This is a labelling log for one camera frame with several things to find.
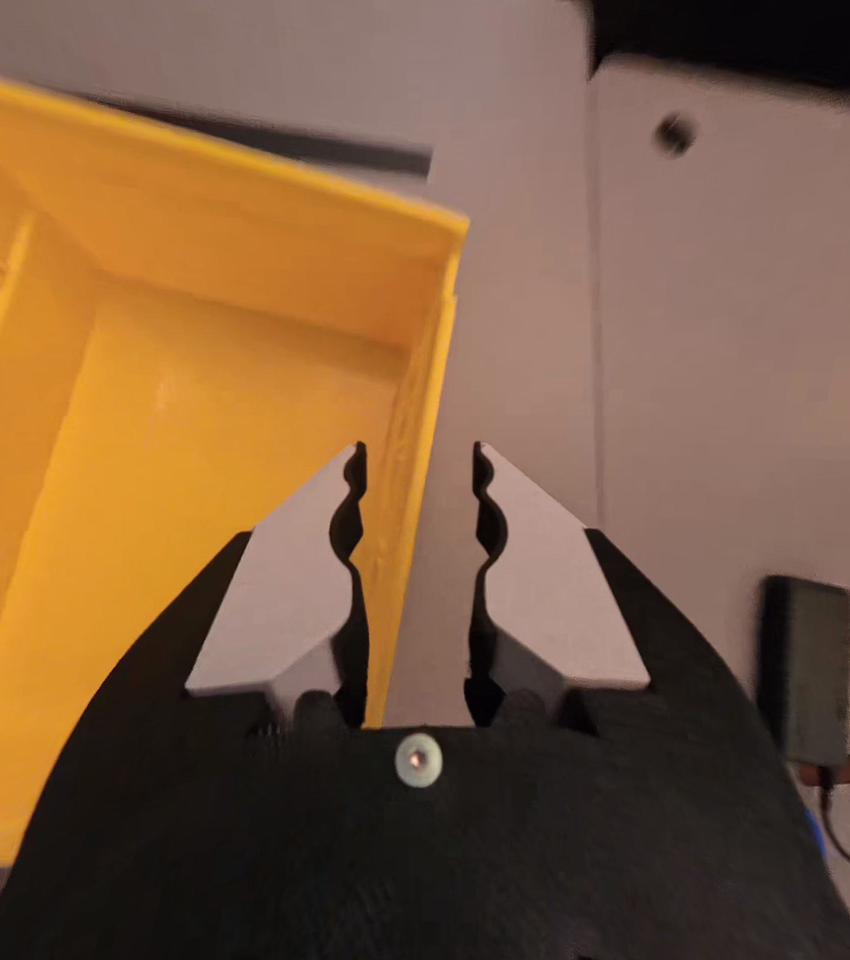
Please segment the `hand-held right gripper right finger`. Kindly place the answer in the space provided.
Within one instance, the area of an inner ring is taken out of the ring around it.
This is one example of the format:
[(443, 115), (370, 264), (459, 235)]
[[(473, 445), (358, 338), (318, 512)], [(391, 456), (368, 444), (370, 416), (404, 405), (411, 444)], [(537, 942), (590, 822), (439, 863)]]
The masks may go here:
[(549, 719), (575, 691), (644, 692), (652, 678), (587, 524), (485, 441), (472, 451), (476, 575), (464, 698), (478, 728), (527, 692)]

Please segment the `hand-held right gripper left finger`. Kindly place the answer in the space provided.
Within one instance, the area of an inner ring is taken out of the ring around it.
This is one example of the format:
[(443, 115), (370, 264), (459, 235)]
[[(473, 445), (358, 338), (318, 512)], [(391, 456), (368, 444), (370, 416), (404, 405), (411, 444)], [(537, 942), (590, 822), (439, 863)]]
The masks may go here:
[(358, 441), (254, 526), (185, 682), (189, 695), (262, 694), (289, 724), (315, 691), (331, 696), (347, 727), (364, 724), (370, 629), (351, 557), (367, 486)]

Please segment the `white furniture panel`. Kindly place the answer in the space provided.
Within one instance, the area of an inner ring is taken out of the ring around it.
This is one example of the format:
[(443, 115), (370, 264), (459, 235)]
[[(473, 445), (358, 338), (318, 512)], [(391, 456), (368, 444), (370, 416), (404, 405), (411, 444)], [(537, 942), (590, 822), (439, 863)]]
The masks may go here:
[(599, 525), (750, 686), (760, 580), (850, 589), (850, 103), (594, 78)]

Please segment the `yellow plastic bin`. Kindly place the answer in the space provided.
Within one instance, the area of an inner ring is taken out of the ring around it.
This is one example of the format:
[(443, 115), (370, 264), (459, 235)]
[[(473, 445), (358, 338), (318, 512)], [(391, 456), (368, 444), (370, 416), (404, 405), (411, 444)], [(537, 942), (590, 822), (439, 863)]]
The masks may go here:
[(120, 656), (357, 441), (383, 724), (468, 227), (0, 78), (0, 866)]

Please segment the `black power adapter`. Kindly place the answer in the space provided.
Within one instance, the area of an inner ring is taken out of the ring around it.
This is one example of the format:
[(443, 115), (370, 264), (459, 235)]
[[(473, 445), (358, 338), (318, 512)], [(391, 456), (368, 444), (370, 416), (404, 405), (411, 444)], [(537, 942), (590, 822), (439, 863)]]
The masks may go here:
[(846, 765), (849, 589), (780, 574), (764, 578), (756, 707), (787, 762), (833, 771)]

